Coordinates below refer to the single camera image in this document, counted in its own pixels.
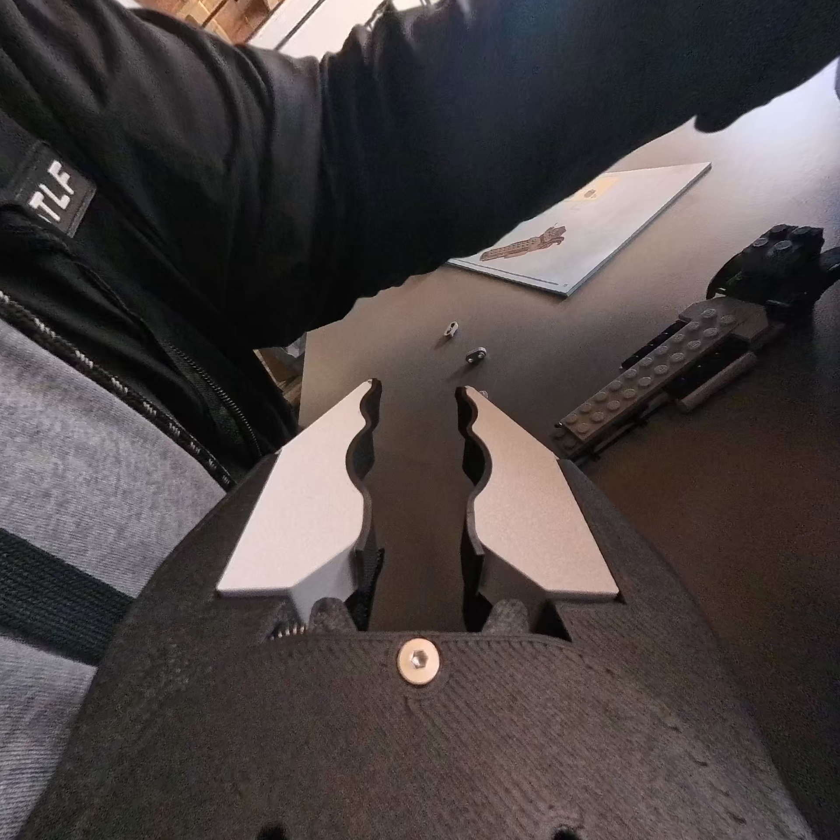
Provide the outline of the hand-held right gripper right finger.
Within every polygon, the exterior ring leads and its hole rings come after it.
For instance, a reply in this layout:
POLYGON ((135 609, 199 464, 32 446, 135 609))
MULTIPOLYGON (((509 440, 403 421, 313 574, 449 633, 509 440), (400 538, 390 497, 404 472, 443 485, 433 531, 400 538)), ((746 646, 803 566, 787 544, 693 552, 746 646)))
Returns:
POLYGON ((528 629, 562 632, 557 604, 618 600, 560 460, 475 388, 458 387, 455 399, 472 484, 461 540, 465 628, 480 631, 494 606, 513 600, 528 629))

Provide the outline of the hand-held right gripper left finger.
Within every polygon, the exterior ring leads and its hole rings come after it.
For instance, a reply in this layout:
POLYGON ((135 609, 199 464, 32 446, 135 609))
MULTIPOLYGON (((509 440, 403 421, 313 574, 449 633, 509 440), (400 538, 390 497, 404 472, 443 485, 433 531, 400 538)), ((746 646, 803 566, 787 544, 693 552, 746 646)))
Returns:
POLYGON ((379 380, 363 381, 279 451, 219 595, 278 595, 301 618, 331 597, 368 628, 384 555, 364 478, 375 462, 381 398, 379 380))

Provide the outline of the person's left forearm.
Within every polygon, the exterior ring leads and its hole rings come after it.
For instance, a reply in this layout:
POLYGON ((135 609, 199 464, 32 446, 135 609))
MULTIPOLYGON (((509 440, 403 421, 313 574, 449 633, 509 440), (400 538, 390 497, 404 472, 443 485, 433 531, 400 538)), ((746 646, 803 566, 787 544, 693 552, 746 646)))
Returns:
POLYGON ((687 121, 705 133, 838 57, 838 2, 440 2, 323 58, 258 50, 288 186, 257 347, 494 244, 687 121))

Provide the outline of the grey desk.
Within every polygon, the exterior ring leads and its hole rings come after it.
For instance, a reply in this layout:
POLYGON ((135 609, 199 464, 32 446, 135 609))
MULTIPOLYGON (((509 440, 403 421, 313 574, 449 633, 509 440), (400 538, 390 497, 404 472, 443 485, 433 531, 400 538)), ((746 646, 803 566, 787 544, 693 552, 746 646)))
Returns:
MULTIPOLYGON (((385 566, 372 627, 462 628, 455 388, 550 445, 741 248, 775 224, 838 244, 834 62, 719 133, 687 124, 616 171, 710 172, 569 299, 451 266, 311 332, 300 421, 382 382, 368 487, 385 566), (456 336, 445 341, 450 322, 456 336), (466 354, 486 347, 470 367, 466 354)), ((673 566, 727 646, 774 760, 820 838, 838 838, 838 285, 758 365, 690 414, 667 405, 584 471, 673 566)))

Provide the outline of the grey black brick model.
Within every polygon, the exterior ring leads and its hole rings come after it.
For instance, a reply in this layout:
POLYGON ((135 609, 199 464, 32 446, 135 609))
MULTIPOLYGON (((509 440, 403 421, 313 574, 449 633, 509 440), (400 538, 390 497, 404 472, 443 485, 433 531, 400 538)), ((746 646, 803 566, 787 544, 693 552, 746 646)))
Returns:
POLYGON ((749 372, 760 351, 810 316, 838 282, 839 248, 823 229, 780 224, 731 257, 706 296, 630 355, 619 372, 555 425, 553 444, 577 464, 661 407, 690 413, 749 372))

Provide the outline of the person's grey pants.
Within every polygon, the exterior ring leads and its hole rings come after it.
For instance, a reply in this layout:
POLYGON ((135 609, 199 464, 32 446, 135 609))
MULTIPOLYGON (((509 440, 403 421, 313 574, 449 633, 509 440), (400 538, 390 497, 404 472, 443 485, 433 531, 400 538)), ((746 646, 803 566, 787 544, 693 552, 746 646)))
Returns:
MULTIPOLYGON (((1 332, 2 529, 137 596, 224 490, 113 394, 1 332)), ((2 627, 2 838, 37 802, 95 672, 2 627)))

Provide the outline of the light blue instruction booklet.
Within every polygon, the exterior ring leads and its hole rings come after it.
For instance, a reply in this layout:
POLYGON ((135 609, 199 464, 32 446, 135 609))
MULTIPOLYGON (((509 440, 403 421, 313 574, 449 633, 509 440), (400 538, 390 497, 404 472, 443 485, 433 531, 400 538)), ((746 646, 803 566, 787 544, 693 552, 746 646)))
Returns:
POLYGON ((568 298, 711 170, 711 163, 607 172, 451 266, 568 298))

